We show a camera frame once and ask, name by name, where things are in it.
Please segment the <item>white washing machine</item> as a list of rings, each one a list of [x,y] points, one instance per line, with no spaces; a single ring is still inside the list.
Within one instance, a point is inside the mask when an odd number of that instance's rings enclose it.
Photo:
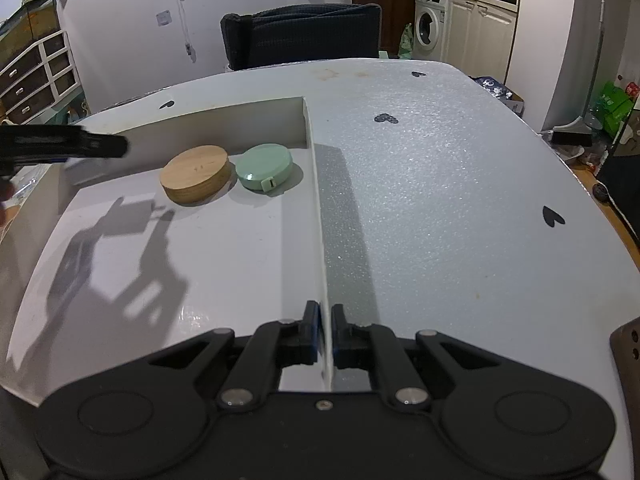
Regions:
[[[412,57],[442,61],[448,29],[449,0],[416,0]]]

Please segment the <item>dark fabric chair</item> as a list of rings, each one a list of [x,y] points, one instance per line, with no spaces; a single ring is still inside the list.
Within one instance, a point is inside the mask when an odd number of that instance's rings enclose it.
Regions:
[[[375,3],[296,4],[220,21],[232,70],[285,63],[377,58],[382,9]]]

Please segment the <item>white shallow tray box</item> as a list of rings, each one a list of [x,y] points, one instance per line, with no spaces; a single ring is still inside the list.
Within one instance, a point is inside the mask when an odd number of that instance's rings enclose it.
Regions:
[[[126,157],[43,171],[1,240],[1,385],[56,389],[218,327],[239,335],[326,301],[316,161],[299,96],[131,128]],[[160,185],[174,156],[232,159],[284,145],[292,176],[262,194],[229,180],[181,206]]]

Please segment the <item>round wooden disc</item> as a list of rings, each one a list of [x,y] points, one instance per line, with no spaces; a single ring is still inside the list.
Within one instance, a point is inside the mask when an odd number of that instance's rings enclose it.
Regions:
[[[228,153],[217,145],[190,148],[160,170],[160,186],[167,197],[179,205],[207,200],[231,178]]]

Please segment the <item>mint green tape measure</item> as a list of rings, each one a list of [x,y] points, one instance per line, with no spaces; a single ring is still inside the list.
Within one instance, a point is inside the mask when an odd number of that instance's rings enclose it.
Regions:
[[[288,180],[293,165],[290,150],[275,143],[256,145],[234,163],[235,174],[244,188],[261,193],[271,192]]]

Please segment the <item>glass fish tank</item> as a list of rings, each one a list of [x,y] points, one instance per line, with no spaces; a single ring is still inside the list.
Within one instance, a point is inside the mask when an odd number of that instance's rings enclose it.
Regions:
[[[37,40],[60,29],[55,0],[27,1],[1,25],[1,67],[7,66]]]

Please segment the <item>white drawer cabinet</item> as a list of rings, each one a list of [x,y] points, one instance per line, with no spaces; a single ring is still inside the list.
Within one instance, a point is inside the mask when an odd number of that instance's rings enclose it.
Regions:
[[[62,30],[37,40],[1,71],[1,110],[14,124],[46,122],[81,93]]]

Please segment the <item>wall light switch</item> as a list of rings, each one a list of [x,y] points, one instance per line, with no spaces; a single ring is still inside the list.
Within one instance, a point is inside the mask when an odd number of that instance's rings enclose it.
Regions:
[[[157,19],[157,24],[159,24],[160,26],[166,26],[168,24],[171,23],[171,14],[169,10],[160,12],[159,14],[157,14],[156,16]]]

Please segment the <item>white kitchen cabinet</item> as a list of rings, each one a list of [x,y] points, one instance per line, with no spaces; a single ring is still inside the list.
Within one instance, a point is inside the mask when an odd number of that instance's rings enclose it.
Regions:
[[[477,0],[449,0],[444,61],[472,78],[506,81],[518,14]]]

